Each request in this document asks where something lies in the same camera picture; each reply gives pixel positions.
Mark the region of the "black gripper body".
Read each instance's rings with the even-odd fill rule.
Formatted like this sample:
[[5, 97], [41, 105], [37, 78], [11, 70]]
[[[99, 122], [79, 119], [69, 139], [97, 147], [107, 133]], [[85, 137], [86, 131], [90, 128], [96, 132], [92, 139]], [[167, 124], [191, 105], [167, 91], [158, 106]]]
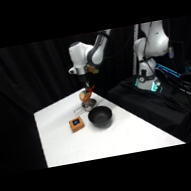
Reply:
[[83, 83], [83, 85], [89, 84], [90, 79], [88, 74], [79, 75], [78, 78], [81, 81], [81, 83]]

